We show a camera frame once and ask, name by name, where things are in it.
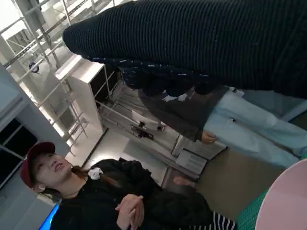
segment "white scrunchie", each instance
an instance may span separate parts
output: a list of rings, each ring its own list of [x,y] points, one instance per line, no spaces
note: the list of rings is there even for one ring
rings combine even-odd
[[[100,168],[93,168],[90,171],[88,171],[88,176],[92,180],[99,180],[100,174],[104,174],[104,172]]]

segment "dark gray shirt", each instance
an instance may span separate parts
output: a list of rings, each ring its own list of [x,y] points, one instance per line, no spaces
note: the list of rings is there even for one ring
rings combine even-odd
[[[159,120],[170,126],[184,137],[201,140],[203,127],[215,105],[228,91],[221,86],[207,95],[193,94],[185,101],[178,99],[165,102],[162,96],[148,97],[142,91],[138,95],[145,107]]]

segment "light blue jeans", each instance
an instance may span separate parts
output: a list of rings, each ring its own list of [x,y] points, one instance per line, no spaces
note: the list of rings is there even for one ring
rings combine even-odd
[[[298,162],[298,157],[271,141],[289,147],[297,156],[305,154],[307,149],[305,130],[278,119],[230,91],[215,106],[204,130],[212,132],[219,142],[240,154],[286,168]]]

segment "red baseball cap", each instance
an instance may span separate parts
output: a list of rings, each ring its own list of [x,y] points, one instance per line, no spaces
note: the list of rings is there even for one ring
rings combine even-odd
[[[20,177],[22,181],[29,187],[34,187],[34,179],[31,175],[31,162],[32,160],[41,153],[55,153],[56,147],[52,142],[40,142],[33,145],[21,165]]]

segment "black jacket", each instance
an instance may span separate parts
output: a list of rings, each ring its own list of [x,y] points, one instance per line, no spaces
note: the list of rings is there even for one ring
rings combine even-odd
[[[121,188],[88,179],[74,199],[61,202],[51,230],[120,230],[115,207],[127,194],[144,196],[145,218],[139,230],[184,230],[212,222],[213,213],[200,194],[187,197],[162,190],[138,161],[103,160],[93,167],[100,167]]]
[[[89,60],[150,61],[206,75],[195,82],[307,98],[306,27],[306,0],[140,0],[71,25],[63,40]]]

